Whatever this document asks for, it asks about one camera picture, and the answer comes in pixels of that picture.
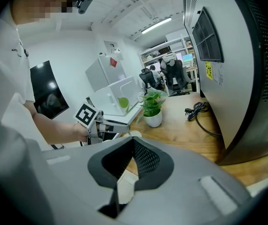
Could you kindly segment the black office chair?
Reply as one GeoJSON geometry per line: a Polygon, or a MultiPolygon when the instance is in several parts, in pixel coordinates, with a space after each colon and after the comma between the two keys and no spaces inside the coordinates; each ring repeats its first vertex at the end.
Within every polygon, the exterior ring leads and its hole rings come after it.
{"type": "Polygon", "coordinates": [[[170,60],[165,69],[166,85],[171,90],[170,97],[189,95],[189,91],[184,91],[188,82],[184,77],[183,64],[180,60],[170,60]]]}
{"type": "Polygon", "coordinates": [[[152,71],[150,71],[147,68],[144,68],[141,70],[141,74],[139,74],[140,79],[144,82],[145,84],[145,92],[147,93],[149,88],[154,88],[158,89],[158,84],[154,79],[152,71]]]}

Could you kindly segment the white ceramic mug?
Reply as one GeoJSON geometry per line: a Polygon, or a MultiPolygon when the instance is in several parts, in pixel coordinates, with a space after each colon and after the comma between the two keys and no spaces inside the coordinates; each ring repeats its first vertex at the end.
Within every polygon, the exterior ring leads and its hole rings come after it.
{"type": "Polygon", "coordinates": [[[131,137],[134,137],[134,136],[142,137],[142,134],[139,131],[133,130],[133,131],[129,131],[129,132],[125,133],[123,136],[124,137],[129,137],[129,136],[131,136],[131,137]]]}

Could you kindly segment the white cloth on chair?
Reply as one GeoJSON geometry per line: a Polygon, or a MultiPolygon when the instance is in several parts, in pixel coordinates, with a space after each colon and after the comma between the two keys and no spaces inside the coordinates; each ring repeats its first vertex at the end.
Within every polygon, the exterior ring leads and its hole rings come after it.
{"type": "Polygon", "coordinates": [[[169,52],[169,53],[167,53],[166,55],[164,55],[162,57],[162,60],[165,63],[169,63],[172,60],[176,61],[177,60],[177,56],[176,56],[176,54],[174,52],[169,52]]]}

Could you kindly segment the person's white shirt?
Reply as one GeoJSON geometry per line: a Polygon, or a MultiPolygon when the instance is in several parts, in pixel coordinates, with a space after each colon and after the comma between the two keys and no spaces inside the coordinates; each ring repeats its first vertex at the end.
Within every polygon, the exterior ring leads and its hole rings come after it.
{"type": "Polygon", "coordinates": [[[10,5],[0,13],[0,124],[50,150],[25,102],[35,100],[30,64],[13,21],[10,5]]]}

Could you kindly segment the white microwave oven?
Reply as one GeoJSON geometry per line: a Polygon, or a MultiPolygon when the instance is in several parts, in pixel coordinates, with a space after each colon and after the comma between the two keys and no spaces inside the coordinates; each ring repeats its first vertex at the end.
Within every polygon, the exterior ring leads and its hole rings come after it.
{"type": "Polygon", "coordinates": [[[124,116],[138,103],[139,89],[133,76],[119,80],[89,96],[105,115],[124,116]]]}

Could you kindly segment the white wall box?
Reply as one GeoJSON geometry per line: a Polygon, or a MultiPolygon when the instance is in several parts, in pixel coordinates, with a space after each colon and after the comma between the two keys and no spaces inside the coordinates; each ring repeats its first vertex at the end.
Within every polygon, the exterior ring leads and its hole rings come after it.
{"type": "Polygon", "coordinates": [[[123,60],[123,56],[119,45],[116,42],[104,41],[105,47],[107,49],[107,54],[111,56],[116,61],[123,60]]]}

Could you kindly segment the computer screen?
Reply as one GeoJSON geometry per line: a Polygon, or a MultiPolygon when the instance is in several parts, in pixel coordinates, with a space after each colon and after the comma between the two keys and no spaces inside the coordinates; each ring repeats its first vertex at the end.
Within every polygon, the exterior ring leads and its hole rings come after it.
{"type": "Polygon", "coordinates": [[[181,53],[177,53],[176,57],[182,62],[192,62],[193,61],[193,55],[190,54],[186,54],[186,55],[182,55],[181,53]]]}

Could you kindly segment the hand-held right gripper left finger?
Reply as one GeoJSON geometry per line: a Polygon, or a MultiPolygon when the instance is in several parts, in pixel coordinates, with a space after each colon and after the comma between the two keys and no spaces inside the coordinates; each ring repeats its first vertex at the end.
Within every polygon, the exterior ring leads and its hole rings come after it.
{"type": "Polygon", "coordinates": [[[133,138],[42,153],[55,225],[134,225],[117,182],[132,158],[133,138]]]}

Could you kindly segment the white storage shelf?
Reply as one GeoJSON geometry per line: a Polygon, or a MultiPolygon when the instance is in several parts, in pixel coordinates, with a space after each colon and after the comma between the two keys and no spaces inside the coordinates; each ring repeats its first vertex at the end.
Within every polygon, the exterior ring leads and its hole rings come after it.
{"type": "Polygon", "coordinates": [[[192,46],[192,41],[189,36],[184,37],[181,35],[178,38],[166,41],[155,47],[146,49],[140,54],[140,61],[142,67],[152,65],[159,62],[164,55],[173,52],[177,58],[183,61],[183,56],[191,54],[192,59],[195,59],[195,52],[192,46]]]}

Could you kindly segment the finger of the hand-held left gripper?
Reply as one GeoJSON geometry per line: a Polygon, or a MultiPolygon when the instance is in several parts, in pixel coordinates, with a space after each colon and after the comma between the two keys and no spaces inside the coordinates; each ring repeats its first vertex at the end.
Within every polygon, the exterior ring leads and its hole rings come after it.
{"type": "Polygon", "coordinates": [[[128,124],[110,123],[106,124],[105,127],[106,133],[127,133],[129,130],[130,126],[128,124]]]}

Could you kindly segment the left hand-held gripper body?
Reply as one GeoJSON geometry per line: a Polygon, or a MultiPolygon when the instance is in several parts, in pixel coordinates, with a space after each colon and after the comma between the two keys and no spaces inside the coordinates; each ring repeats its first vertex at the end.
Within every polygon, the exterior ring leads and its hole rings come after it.
{"type": "Polygon", "coordinates": [[[88,103],[83,103],[74,119],[88,131],[88,145],[103,142],[106,125],[104,124],[103,111],[97,110],[88,103]]]}

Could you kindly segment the black curved monitor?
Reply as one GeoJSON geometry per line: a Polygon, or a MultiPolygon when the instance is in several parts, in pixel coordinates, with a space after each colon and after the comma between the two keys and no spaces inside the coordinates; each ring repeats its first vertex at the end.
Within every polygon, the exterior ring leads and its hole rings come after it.
{"type": "Polygon", "coordinates": [[[56,82],[50,62],[38,64],[30,71],[37,112],[53,119],[67,110],[69,105],[56,82]]]}

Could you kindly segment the wooden table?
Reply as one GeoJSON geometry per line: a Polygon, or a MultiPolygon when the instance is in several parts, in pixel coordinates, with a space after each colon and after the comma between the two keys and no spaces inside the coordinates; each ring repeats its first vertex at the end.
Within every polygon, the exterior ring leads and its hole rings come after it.
{"type": "MultiPolygon", "coordinates": [[[[149,127],[141,119],[133,120],[130,129],[139,131],[143,138],[189,149],[217,162],[224,147],[223,140],[207,134],[196,121],[188,121],[184,112],[200,101],[203,99],[198,94],[168,97],[161,108],[163,120],[159,127],[149,127]]],[[[249,186],[268,177],[268,155],[245,163],[223,165],[222,168],[249,186]]]]}

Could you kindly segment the ceiling tube light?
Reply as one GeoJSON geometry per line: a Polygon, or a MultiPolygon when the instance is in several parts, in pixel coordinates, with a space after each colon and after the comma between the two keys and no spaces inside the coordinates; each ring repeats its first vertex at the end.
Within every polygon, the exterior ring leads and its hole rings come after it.
{"type": "Polygon", "coordinates": [[[171,17],[168,17],[168,18],[166,18],[166,19],[164,19],[164,20],[161,20],[160,22],[157,22],[157,23],[155,23],[155,24],[149,26],[148,28],[142,30],[141,33],[142,33],[142,34],[146,34],[146,33],[148,33],[149,31],[151,31],[151,30],[153,30],[153,29],[155,29],[155,28],[157,28],[157,27],[159,27],[159,26],[161,26],[161,25],[163,25],[163,24],[165,24],[165,23],[170,22],[171,20],[172,20],[171,17]]]}

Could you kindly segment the person's left forearm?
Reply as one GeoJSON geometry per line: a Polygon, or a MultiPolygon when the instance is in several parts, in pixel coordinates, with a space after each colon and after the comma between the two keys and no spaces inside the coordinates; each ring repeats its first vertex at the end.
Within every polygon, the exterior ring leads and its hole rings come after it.
{"type": "Polygon", "coordinates": [[[87,142],[88,131],[80,123],[69,124],[49,119],[38,113],[31,101],[26,101],[23,106],[30,112],[36,127],[48,144],[87,142]]]}

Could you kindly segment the green plant in white pot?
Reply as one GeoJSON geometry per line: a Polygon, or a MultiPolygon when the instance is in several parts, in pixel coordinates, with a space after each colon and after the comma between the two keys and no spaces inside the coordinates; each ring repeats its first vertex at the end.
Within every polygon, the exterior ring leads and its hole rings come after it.
{"type": "MultiPolygon", "coordinates": [[[[136,123],[138,123],[142,118],[144,120],[146,118],[154,119],[161,113],[161,107],[167,98],[167,94],[163,91],[149,91],[147,94],[142,96],[142,104],[140,107],[142,108],[142,113],[138,116],[136,123]]],[[[118,105],[125,109],[126,114],[130,110],[130,102],[126,97],[118,97],[117,98],[118,105]]]]}

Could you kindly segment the large black equipment cabinet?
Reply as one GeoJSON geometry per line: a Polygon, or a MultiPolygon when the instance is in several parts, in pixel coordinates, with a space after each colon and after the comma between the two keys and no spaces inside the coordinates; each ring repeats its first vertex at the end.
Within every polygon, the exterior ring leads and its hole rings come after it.
{"type": "Polygon", "coordinates": [[[184,25],[224,142],[217,162],[268,155],[268,0],[184,0],[184,25]]]}

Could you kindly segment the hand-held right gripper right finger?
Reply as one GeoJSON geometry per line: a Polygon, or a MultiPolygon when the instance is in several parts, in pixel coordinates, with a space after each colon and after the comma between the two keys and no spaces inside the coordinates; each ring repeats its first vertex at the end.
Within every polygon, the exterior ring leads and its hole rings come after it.
{"type": "Polygon", "coordinates": [[[155,168],[136,181],[119,223],[215,225],[251,199],[240,181],[196,152],[140,137],[132,142],[154,156],[155,168]]]}

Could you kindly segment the grey cabinet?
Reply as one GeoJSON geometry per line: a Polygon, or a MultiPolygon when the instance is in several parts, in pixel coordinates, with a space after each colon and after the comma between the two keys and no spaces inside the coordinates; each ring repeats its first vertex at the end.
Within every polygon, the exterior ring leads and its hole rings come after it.
{"type": "Polygon", "coordinates": [[[94,92],[126,78],[122,63],[104,54],[99,55],[85,73],[94,92]]]}

